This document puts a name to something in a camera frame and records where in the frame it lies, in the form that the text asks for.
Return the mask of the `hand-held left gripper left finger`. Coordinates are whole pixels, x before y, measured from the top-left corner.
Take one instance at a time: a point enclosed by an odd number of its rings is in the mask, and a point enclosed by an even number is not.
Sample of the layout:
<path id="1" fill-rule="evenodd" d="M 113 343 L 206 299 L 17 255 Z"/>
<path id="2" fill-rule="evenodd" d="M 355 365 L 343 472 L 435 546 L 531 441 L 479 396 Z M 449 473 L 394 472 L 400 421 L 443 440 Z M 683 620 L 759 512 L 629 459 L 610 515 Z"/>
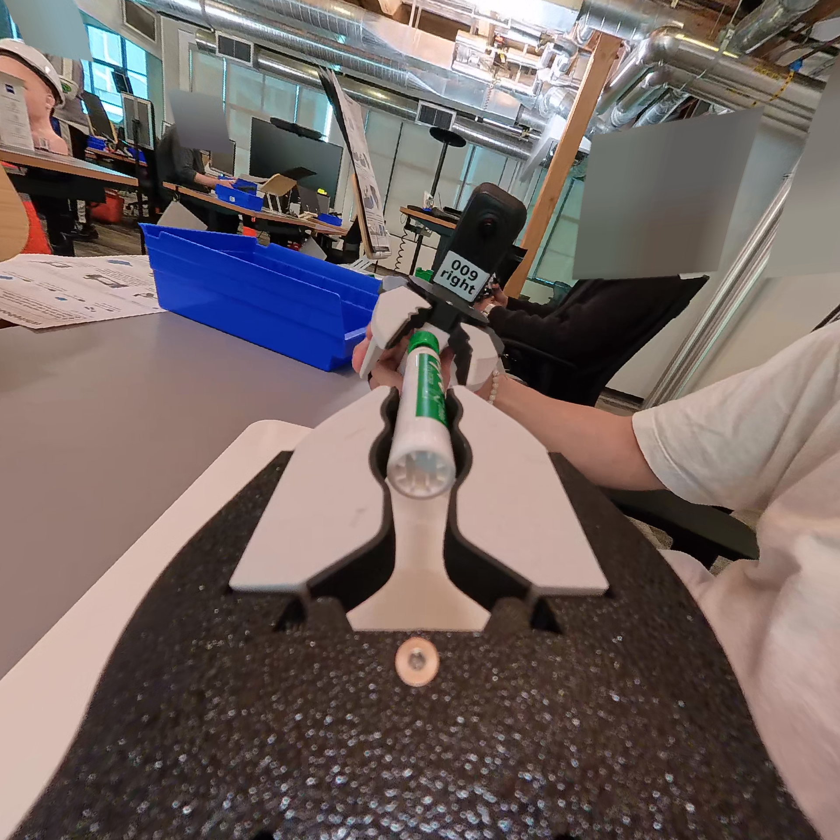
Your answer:
<path id="1" fill-rule="evenodd" d="M 385 482 L 399 395 L 378 387 L 295 448 L 230 578 L 235 592 L 374 594 L 395 568 Z"/>

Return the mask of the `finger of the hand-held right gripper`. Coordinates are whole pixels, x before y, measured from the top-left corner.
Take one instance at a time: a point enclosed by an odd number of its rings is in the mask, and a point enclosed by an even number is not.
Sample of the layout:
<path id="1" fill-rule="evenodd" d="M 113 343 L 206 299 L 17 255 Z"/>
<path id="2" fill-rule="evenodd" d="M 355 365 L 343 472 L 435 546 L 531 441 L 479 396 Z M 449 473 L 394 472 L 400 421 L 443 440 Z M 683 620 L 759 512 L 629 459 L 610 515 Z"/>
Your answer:
<path id="1" fill-rule="evenodd" d="M 498 367 L 503 342 L 493 329 L 459 324 L 453 331 L 455 380 L 464 387 L 482 387 Z"/>
<path id="2" fill-rule="evenodd" d="M 412 289 L 392 289 L 382 293 L 373 310 L 371 343 L 389 350 L 408 333 L 428 320 L 433 304 Z"/>

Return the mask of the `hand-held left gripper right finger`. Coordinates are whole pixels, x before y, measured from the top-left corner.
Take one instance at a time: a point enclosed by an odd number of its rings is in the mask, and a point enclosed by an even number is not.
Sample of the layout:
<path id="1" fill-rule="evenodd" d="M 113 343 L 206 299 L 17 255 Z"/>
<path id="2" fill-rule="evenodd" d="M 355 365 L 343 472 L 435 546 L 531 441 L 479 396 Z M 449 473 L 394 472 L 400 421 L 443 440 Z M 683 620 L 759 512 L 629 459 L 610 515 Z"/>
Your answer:
<path id="1" fill-rule="evenodd" d="M 448 393 L 458 476 L 446 571 L 468 596 L 606 593 L 608 581 L 548 450 L 462 385 Z"/>

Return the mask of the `white whiteboard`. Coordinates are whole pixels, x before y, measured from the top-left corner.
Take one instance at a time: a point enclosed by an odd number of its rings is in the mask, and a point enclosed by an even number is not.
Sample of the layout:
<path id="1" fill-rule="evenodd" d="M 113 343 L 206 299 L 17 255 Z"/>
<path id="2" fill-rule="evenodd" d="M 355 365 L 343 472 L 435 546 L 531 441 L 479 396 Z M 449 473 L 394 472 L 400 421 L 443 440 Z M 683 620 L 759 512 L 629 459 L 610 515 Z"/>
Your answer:
<path id="1" fill-rule="evenodd" d="M 223 505 L 309 429 L 277 420 L 251 424 L 29 649 L 1 683 L 1 838 L 9 838 L 63 760 L 100 673 L 153 582 Z M 394 575 L 350 612 L 355 630 L 478 631 L 487 610 L 447 577 L 443 538 L 448 497 L 397 494 Z"/>

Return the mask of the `green dry-erase marker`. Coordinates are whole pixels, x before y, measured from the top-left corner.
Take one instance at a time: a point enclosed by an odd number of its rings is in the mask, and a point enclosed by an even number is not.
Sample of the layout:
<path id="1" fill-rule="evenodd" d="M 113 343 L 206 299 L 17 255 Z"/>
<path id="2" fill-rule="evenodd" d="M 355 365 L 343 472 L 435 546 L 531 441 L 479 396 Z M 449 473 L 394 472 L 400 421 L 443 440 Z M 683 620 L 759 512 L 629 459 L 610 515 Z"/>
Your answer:
<path id="1" fill-rule="evenodd" d="M 407 355 L 386 474 L 405 497 L 428 500 L 455 482 L 455 455 L 438 354 L 419 345 Z"/>

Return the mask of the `blue storage bin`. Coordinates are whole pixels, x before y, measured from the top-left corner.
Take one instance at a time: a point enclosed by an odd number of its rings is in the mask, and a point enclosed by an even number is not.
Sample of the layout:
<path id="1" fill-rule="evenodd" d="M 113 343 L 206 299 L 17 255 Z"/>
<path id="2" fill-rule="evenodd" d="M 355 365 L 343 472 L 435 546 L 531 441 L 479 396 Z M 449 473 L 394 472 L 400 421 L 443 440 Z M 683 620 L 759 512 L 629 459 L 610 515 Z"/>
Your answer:
<path id="1" fill-rule="evenodd" d="M 141 227 L 168 312 L 322 371 L 365 336 L 378 278 L 239 234 Z"/>

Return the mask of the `person's right forearm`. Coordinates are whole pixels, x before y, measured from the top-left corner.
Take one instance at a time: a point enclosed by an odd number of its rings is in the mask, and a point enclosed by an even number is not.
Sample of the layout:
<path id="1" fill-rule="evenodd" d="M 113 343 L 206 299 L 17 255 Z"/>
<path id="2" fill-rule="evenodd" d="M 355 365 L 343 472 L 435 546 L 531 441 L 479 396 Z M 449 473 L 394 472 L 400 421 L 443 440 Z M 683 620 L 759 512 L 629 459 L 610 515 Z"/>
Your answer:
<path id="1" fill-rule="evenodd" d="M 495 373 L 477 395 L 561 454 L 592 484 L 613 490 L 663 490 L 639 446 L 630 416 L 557 401 Z"/>

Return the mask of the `person's right hand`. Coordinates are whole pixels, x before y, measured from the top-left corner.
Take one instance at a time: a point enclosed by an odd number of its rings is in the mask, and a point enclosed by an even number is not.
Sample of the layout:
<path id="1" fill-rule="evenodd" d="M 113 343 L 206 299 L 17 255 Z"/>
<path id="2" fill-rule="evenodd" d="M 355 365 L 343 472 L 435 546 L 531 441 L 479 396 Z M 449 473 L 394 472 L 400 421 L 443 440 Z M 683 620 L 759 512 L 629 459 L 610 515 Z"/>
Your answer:
<path id="1" fill-rule="evenodd" d="M 371 344 L 371 340 L 372 328 L 369 323 L 366 327 L 364 339 L 353 349 L 352 367 L 358 375 L 361 375 L 364 358 Z M 399 371 L 399 368 L 403 361 L 408 341 L 409 338 L 405 336 L 399 344 L 389 350 L 383 351 L 375 366 L 371 368 L 370 373 L 364 377 L 371 389 L 384 386 L 388 388 L 394 387 L 399 392 L 402 390 L 403 374 Z"/>

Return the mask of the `poster board on stand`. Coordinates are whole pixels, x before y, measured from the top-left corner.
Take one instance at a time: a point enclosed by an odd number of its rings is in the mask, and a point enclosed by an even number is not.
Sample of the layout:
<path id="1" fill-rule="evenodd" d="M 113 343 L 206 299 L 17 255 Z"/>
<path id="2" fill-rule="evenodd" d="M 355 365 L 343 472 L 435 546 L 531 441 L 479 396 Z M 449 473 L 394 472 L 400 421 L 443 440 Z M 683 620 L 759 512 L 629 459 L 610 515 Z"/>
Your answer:
<path id="1" fill-rule="evenodd" d="M 387 259 L 392 255 L 391 236 L 385 226 L 382 195 L 375 179 L 361 107 L 342 90 L 332 70 L 319 68 L 318 73 L 351 158 L 357 218 L 365 254 L 373 261 Z"/>

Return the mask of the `black computer monitor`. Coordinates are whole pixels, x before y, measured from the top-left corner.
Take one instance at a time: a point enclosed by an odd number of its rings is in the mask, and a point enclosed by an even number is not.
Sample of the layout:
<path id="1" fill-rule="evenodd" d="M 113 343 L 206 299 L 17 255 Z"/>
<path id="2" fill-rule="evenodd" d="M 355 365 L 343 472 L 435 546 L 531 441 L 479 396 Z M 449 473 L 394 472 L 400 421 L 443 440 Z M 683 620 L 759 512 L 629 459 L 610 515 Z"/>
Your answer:
<path id="1" fill-rule="evenodd" d="M 313 191 L 338 197 L 343 147 L 310 139 L 252 118 L 248 173 L 268 178 L 282 174 Z"/>

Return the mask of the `silver metal pole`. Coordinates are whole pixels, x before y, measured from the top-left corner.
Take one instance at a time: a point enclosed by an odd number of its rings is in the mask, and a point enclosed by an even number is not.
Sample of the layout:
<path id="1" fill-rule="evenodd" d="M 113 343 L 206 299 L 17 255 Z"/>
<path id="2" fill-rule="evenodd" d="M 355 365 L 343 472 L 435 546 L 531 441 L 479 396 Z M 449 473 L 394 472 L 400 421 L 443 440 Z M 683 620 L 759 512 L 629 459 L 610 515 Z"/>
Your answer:
<path id="1" fill-rule="evenodd" d="M 790 193 L 795 170 L 787 174 L 747 241 L 722 278 L 707 309 L 686 336 L 644 401 L 649 408 L 683 395 L 712 351 L 753 294 L 770 258 L 776 230 Z"/>

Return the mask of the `printed instruction paper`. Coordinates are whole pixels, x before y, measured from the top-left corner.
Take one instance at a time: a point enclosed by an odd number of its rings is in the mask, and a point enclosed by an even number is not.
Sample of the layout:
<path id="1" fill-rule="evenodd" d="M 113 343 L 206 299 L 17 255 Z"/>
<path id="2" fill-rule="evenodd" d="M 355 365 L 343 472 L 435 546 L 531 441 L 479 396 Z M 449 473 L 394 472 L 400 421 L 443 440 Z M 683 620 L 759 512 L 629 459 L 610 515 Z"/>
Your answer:
<path id="1" fill-rule="evenodd" d="M 1 264 L 1 319 L 32 330 L 162 312 L 148 256 L 22 254 Z"/>

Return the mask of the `mannequin head with hard hat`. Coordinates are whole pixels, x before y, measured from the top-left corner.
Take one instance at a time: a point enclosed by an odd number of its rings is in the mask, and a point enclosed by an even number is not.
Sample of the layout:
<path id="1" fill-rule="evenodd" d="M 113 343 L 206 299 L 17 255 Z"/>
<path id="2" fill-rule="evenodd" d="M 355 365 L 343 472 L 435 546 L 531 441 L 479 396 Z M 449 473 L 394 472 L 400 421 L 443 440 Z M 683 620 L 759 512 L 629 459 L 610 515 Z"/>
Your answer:
<path id="1" fill-rule="evenodd" d="M 69 156 L 67 143 L 52 124 L 54 111 L 65 103 L 65 96 L 59 74 L 51 62 L 20 40 L 2 38 L 1 71 L 23 84 L 32 147 Z"/>

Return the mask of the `wooden post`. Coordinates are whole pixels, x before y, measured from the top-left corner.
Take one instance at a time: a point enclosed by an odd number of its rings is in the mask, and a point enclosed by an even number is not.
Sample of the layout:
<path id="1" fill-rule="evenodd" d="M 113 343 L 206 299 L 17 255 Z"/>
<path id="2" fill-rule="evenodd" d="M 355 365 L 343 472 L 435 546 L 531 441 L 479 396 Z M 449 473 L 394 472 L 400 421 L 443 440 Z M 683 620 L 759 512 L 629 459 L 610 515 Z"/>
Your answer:
<path id="1" fill-rule="evenodd" d="M 522 287 L 529 276 L 532 263 L 550 224 L 553 210 L 560 199 L 574 158 L 594 113 L 595 105 L 601 96 L 609 71 L 621 46 L 622 40 L 613 35 L 599 34 L 596 40 L 548 173 L 542 182 L 537 201 L 524 229 L 521 247 L 526 250 L 526 255 L 504 287 L 505 294 L 509 298 L 519 298 L 522 292 Z"/>

